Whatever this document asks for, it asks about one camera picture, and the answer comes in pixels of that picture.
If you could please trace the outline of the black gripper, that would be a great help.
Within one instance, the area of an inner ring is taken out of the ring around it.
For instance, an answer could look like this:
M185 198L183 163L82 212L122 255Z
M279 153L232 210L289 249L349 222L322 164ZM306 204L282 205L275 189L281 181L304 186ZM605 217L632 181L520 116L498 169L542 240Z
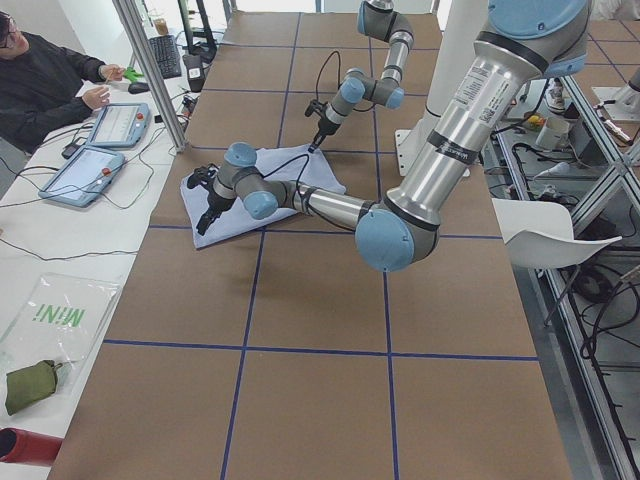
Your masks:
M214 187L209 189L207 196L208 210L200 217L196 231L199 235L204 235L209 227L220 217L220 215L231 209L233 197L227 198L219 194Z
M308 152L314 153L320 147L325 138L327 136L334 135L339 127L339 123L335 123L325 113L322 113L318 121L318 133L309 144Z

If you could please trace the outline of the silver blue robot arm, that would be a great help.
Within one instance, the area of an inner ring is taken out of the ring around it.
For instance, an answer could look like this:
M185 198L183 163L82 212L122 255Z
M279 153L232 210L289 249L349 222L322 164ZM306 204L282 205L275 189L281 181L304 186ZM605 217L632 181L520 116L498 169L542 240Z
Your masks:
M337 132L360 101L397 109L404 99L401 81L414 44L409 20L394 10L391 1L363 1L358 11L357 27L361 34L389 45L384 68L378 79L365 75L358 68L351 68L330 101L312 100L309 103L305 115L319 115L318 131L308 147L310 153L315 152L326 137Z
M590 15L587 1L453 5L441 53L463 58L461 43L471 39L473 59L435 125L419 127L416 157L399 186L374 203L299 180L278 180L258 170L251 145L237 142L219 166L188 178L189 187L208 194L197 232L204 234L235 203L256 220L288 208L352 230L359 254L376 270L398 271L424 259L437 245L442 205L522 86L584 66Z

